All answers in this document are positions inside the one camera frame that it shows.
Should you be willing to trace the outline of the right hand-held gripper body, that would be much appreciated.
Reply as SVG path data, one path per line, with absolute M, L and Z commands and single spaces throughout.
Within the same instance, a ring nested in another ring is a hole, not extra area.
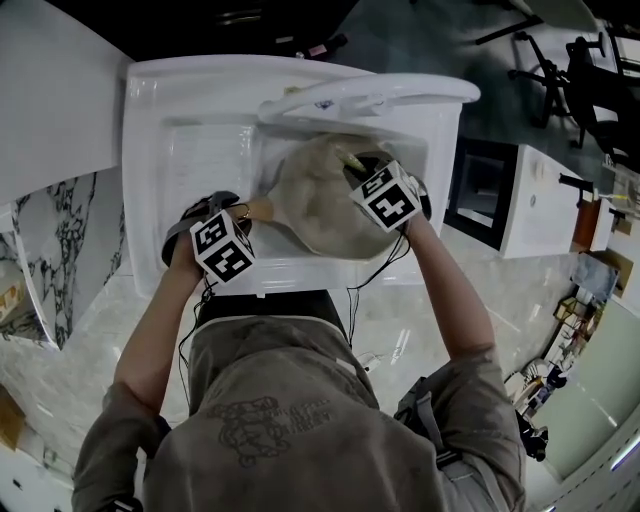
M 405 171 L 397 160 L 391 160 L 375 171 L 349 197 L 386 233 L 399 230 L 418 212 L 427 219 L 431 218 L 431 201 L 426 186 Z

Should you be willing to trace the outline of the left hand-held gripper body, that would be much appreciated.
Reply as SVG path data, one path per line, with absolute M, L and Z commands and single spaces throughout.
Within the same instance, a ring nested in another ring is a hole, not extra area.
M 180 220 L 167 231 L 161 250 L 163 263 L 169 267 L 182 235 L 188 235 L 194 260 L 203 274 L 214 284 L 227 285 L 255 263 L 251 242 L 236 238 L 234 216 L 228 208 L 209 213 L 207 199 L 200 199 L 187 208 Z

